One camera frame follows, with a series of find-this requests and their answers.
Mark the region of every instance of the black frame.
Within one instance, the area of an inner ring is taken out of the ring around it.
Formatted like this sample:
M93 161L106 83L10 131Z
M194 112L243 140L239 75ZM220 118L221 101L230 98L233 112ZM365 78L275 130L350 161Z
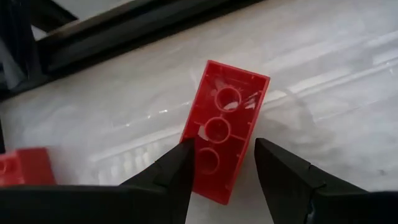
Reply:
M32 55L39 57L36 65L41 69L41 73L38 77L32 77L29 71L25 71L25 79L18 86L2 88L0 100L6 100L259 1L263 0L135 0L85 21L69 23L51 31L48 36L38 41L30 38L30 46L34 48ZM60 7L55 7L52 3L37 8L31 7L29 0L2 2L17 2L19 7L15 6L13 10L24 15L21 18L24 24L35 21L37 27L54 28L75 19L69 12L60 10ZM49 17L57 23L41 24L37 19ZM14 18L9 16L0 21L0 25L12 24L13 20ZM32 32L30 27L21 27L18 24L16 26L24 32Z

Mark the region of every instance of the red lego brick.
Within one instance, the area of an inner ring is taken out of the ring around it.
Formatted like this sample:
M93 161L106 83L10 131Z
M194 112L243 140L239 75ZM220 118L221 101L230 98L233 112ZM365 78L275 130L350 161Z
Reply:
M208 61L181 137L195 138L194 192L228 204L269 82Z
M46 148L18 149L0 155L0 186L53 185Z

